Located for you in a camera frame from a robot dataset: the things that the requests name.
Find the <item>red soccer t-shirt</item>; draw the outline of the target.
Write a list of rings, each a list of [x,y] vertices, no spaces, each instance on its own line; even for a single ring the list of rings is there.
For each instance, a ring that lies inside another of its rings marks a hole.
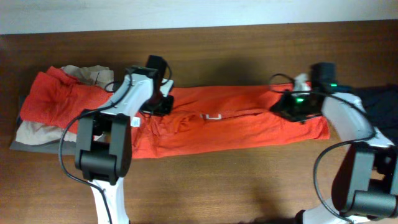
[[[229,149],[285,145],[329,139],[324,117],[303,124],[287,121],[270,111],[280,98],[274,86],[201,86],[174,88],[172,112],[141,118],[132,129],[132,156],[158,159]]]

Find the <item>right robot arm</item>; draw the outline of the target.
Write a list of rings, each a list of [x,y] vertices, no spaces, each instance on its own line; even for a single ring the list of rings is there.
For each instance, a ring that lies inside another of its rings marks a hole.
[[[338,83],[335,65],[316,63],[309,75],[283,77],[292,89],[269,87],[280,94],[271,111],[299,123],[322,116],[341,139],[324,149],[313,165],[313,185],[320,205],[299,211],[294,222],[366,223],[397,218],[397,146],[372,124],[353,89]],[[339,147],[346,148],[346,155],[326,200],[318,184],[318,166],[328,152]]]

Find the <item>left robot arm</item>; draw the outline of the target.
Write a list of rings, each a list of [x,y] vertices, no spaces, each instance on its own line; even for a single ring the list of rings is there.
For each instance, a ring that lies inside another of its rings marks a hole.
[[[132,161],[131,129],[137,113],[165,116],[174,98],[169,65],[150,55],[144,67],[127,68],[121,86],[94,112],[84,110],[78,122],[75,167],[93,191],[99,223],[129,223],[124,206],[124,177]]]

